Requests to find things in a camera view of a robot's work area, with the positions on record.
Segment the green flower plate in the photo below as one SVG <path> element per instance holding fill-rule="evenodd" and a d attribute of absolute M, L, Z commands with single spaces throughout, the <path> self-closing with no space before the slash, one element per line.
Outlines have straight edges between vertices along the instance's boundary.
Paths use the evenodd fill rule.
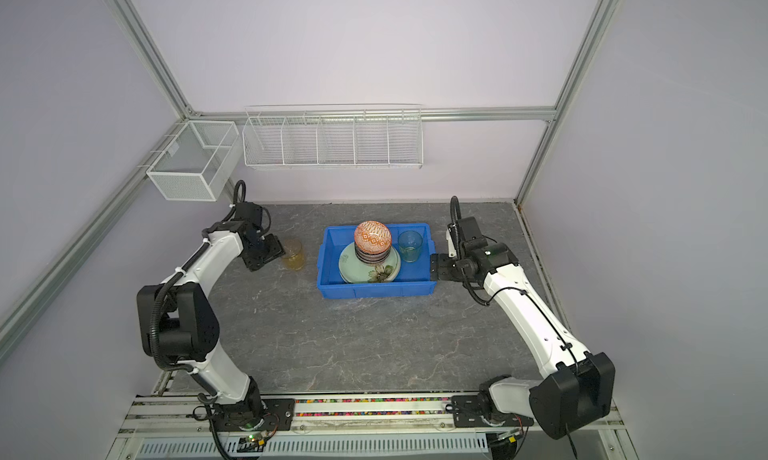
<path fill-rule="evenodd" d="M 338 269 L 346 283 L 387 283 L 395 280 L 400 272 L 401 258 L 395 248 L 391 248 L 385 260 L 378 264 L 368 264 L 356 254 L 355 244 L 350 243 L 340 254 Z"/>

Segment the green glass cup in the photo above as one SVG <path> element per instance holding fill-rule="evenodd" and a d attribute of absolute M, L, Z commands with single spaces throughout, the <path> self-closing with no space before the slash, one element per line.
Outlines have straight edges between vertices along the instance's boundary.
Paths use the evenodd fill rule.
<path fill-rule="evenodd" d="M 423 237 L 416 230 L 404 230 L 398 236 L 398 250 L 401 260 L 406 263 L 416 262 L 421 255 Z"/>

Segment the blue white patterned bowl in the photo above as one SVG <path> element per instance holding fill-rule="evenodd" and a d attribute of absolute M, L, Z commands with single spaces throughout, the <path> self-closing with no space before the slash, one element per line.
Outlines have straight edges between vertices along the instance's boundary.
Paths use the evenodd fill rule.
<path fill-rule="evenodd" d="M 385 224 L 366 220 L 355 228 L 354 243 L 357 249 L 365 254 L 380 255 L 390 250 L 392 234 Z"/>

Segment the amber glass cup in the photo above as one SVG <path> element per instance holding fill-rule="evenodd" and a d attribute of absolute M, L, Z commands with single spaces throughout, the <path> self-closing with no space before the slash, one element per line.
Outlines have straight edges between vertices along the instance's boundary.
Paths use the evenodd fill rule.
<path fill-rule="evenodd" d="M 297 238 L 283 238 L 281 240 L 284 256 L 283 264 L 286 268 L 294 271 L 301 270 L 305 265 L 305 252 L 302 242 Z"/>

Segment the red rimmed bottom bowl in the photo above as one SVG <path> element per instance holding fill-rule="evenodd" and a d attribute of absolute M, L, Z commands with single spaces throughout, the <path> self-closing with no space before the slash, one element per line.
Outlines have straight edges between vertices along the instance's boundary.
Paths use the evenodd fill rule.
<path fill-rule="evenodd" d="M 388 256 L 390 256 L 391 249 L 387 248 L 385 251 L 379 253 L 368 253 L 360 249 L 357 245 L 354 246 L 356 257 L 363 263 L 375 265 L 384 262 Z"/>

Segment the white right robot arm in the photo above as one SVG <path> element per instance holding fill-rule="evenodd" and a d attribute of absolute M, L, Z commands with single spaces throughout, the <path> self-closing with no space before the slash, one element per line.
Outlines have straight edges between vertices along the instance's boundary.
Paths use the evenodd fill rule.
<path fill-rule="evenodd" d="M 512 415 L 529 418 L 553 439 L 606 417 L 616 376 L 611 359 L 574 336 L 537 293 L 512 250 L 484 235 L 474 217 L 463 216 L 457 197 L 451 198 L 449 212 L 449 250 L 432 255 L 432 278 L 460 284 L 483 307 L 499 306 L 542 378 L 501 376 L 485 382 L 478 392 L 480 417 L 490 424 Z"/>

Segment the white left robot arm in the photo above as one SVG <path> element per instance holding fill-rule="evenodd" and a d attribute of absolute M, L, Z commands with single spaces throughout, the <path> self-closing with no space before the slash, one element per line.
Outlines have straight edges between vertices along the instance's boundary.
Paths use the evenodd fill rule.
<path fill-rule="evenodd" d="M 208 295 L 236 259 L 257 271 L 284 256 L 270 232 L 271 215 L 246 199 L 236 182 L 230 210 L 202 231 L 202 244 L 174 273 L 143 286 L 136 296 L 142 348 L 163 371 L 183 371 L 202 389 L 199 399 L 214 426 L 244 431 L 261 427 L 267 415 L 256 381 L 225 352 L 219 320 Z"/>

